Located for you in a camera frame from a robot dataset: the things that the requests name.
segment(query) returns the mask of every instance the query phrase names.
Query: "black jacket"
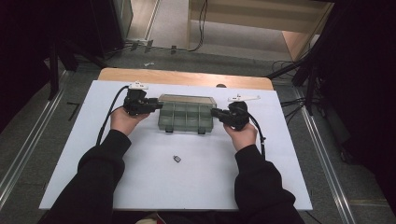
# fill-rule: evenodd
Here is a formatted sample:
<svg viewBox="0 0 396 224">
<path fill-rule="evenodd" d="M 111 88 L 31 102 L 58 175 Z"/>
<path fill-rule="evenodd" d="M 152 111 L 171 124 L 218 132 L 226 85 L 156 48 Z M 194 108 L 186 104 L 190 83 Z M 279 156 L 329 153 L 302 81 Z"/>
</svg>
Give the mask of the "black jacket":
<svg viewBox="0 0 396 224">
<path fill-rule="evenodd" d="M 124 171 L 122 156 L 130 145 L 127 136 L 110 130 L 102 145 L 84 154 L 78 173 L 39 223 L 135 223 L 146 216 L 112 209 L 113 192 Z M 279 171 L 262 158 L 255 145 L 239 150 L 235 158 L 238 212 L 160 212 L 159 217 L 166 224 L 304 223 L 293 206 L 294 196 L 282 188 Z"/>
</svg>

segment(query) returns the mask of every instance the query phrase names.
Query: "controller cable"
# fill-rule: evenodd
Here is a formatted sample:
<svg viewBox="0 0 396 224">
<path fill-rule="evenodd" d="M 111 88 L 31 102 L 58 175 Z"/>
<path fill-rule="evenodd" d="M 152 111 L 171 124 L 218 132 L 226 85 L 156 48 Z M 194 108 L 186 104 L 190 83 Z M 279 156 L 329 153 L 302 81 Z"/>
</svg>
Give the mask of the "controller cable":
<svg viewBox="0 0 396 224">
<path fill-rule="evenodd" d="M 247 112 L 246 110 L 244 110 L 242 108 L 239 108 L 237 106 L 228 106 L 228 107 L 232 108 L 232 109 L 238 109 L 238 110 L 246 113 L 250 117 L 252 123 L 254 124 L 254 126 L 256 126 L 257 130 L 259 131 L 260 142 L 261 142 L 260 145 L 262 147 L 262 157 L 265 159 L 265 145 L 264 145 L 264 141 L 265 141 L 266 138 L 262 135 L 262 129 L 260 128 L 259 122 L 257 122 L 257 120 L 254 119 L 254 117 L 249 112 Z"/>
<path fill-rule="evenodd" d="M 100 131 L 99 131 L 99 134 L 98 134 L 98 138 L 97 138 L 97 140 L 96 140 L 96 146 L 97 146 L 97 147 L 100 145 L 100 142 L 101 142 L 101 140 L 102 140 L 102 135 L 103 135 L 103 132 L 105 131 L 105 127 L 106 127 L 108 118 L 110 118 L 110 115 L 114 112 L 114 110 L 113 110 L 114 104 L 117 102 L 117 99 L 119 98 L 119 95 L 121 94 L 121 92 L 122 92 L 123 90 L 125 90 L 125 89 L 128 89 L 128 88 L 129 88 L 129 86 L 124 86 L 124 87 L 122 87 L 122 88 L 119 90 L 119 92 L 117 92 L 116 97 L 114 97 L 113 103 L 111 103 L 110 109 L 109 109 L 108 112 L 107 112 L 107 115 L 106 115 L 106 118 L 105 118 L 105 122 L 103 122 L 103 125 L 102 125 L 102 127 L 100 128 Z"/>
</svg>

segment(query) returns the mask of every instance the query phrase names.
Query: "hand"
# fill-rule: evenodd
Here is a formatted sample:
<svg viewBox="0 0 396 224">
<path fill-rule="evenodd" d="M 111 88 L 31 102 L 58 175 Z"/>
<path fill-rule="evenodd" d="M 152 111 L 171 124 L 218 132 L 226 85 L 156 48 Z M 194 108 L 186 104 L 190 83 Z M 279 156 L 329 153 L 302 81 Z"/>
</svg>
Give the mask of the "hand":
<svg viewBox="0 0 396 224">
<path fill-rule="evenodd" d="M 120 107 L 111 114 L 110 129 L 120 131 L 128 136 L 134 127 L 148 116 L 149 114 L 130 116 L 123 107 Z"/>
<path fill-rule="evenodd" d="M 241 131 L 236 131 L 231 126 L 223 124 L 225 132 L 233 139 L 233 146 L 236 151 L 244 147 L 256 144 L 257 130 L 248 123 Z"/>
</svg>

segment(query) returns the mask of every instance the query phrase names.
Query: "black sleeve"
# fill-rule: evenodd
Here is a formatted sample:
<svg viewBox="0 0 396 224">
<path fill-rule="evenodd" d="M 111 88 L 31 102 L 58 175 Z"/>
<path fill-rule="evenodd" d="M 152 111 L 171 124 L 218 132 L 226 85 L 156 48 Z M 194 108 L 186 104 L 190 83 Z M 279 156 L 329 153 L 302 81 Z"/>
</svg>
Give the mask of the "black sleeve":
<svg viewBox="0 0 396 224">
<path fill-rule="evenodd" d="M 294 196 L 282 188 L 279 171 L 255 145 L 239 150 L 235 158 L 235 201 L 247 223 L 304 223 L 293 206 Z"/>
<path fill-rule="evenodd" d="M 102 145 L 84 154 L 77 174 L 39 223 L 111 223 L 113 192 L 130 145 L 125 134 L 110 130 Z"/>
</svg>

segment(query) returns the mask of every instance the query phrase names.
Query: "white clip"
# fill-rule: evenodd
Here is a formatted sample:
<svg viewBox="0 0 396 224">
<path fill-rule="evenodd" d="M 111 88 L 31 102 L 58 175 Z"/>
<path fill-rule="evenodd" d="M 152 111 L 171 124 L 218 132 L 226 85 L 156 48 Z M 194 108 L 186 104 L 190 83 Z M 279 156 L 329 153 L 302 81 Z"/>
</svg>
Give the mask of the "white clip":
<svg viewBox="0 0 396 224">
<path fill-rule="evenodd" d="M 228 98 L 229 102 L 242 102 L 242 101 L 248 101 L 248 100 L 259 100 L 260 95 L 257 96 L 241 96 L 239 94 L 236 94 L 236 97 L 230 97 Z"/>
<path fill-rule="evenodd" d="M 148 90 L 149 86 L 146 84 L 143 84 L 139 81 L 136 81 L 135 83 L 129 85 L 130 90 Z"/>
</svg>

